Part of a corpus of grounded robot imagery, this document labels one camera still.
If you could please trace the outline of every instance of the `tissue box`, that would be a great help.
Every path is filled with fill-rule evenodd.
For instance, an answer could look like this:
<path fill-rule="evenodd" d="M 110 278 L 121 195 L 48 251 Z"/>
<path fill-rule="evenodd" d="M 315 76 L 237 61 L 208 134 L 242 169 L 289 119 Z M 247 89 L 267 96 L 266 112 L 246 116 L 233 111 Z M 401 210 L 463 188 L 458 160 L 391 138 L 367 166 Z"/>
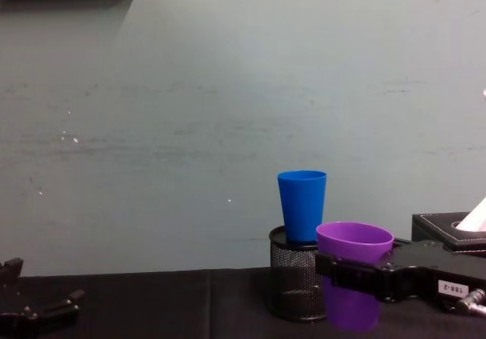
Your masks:
<path fill-rule="evenodd" d="M 486 258 L 486 232 L 469 232 L 455 227 L 469 212 L 414 214 L 412 241 L 438 240 L 453 252 Z"/>

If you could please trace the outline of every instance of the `black table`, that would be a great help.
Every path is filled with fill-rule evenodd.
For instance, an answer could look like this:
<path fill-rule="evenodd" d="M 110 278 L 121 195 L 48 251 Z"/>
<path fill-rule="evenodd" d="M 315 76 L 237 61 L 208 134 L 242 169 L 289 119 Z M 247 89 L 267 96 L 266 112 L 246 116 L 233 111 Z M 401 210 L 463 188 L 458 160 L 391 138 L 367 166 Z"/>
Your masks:
<path fill-rule="evenodd" d="M 448 339 L 486 336 L 486 319 L 438 312 L 418 300 L 383 306 L 380 325 L 367 334 L 322 321 L 286 322 L 265 305 L 266 268 L 147 274 L 29 277 L 21 290 L 35 299 L 86 290 L 76 327 L 48 339 Z"/>

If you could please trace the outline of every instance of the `black mesh pencil holder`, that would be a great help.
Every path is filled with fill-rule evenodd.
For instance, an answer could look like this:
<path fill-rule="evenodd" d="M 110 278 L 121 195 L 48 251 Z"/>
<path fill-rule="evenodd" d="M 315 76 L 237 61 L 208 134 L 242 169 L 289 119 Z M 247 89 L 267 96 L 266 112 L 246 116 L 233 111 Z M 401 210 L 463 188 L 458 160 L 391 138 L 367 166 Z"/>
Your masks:
<path fill-rule="evenodd" d="M 287 242 L 285 227 L 270 232 L 270 297 L 273 314 L 294 322 L 325 318 L 317 243 Z"/>

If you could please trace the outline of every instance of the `cup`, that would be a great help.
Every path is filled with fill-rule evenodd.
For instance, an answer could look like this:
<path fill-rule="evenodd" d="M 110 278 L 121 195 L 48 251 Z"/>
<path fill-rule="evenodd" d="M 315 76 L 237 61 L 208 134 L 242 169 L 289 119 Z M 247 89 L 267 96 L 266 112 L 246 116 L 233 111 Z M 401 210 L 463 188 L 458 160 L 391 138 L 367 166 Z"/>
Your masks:
<path fill-rule="evenodd" d="M 366 223 L 323 223 L 317 228 L 319 252 L 371 265 L 393 248 L 393 239 L 389 231 Z M 323 277 L 323 294 L 331 324 L 351 331 L 376 327 L 380 302 L 373 295 L 335 287 L 329 277 Z"/>
<path fill-rule="evenodd" d="M 287 240 L 315 242 L 322 223 L 327 174 L 318 170 L 294 170 L 277 177 Z"/>

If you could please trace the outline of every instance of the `label sticker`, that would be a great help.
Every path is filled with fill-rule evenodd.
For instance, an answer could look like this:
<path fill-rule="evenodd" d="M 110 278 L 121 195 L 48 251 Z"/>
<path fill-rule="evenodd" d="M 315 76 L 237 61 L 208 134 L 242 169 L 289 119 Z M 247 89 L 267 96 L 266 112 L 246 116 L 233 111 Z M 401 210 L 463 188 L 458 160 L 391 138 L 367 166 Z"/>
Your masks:
<path fill-rule="evenodd" d="M 439 280 L 439 293 L 463 299 L 469 295 L 469 287 L 464 284 L 455 284 L 453 282 L 447 282 L 446 280 Z"/>

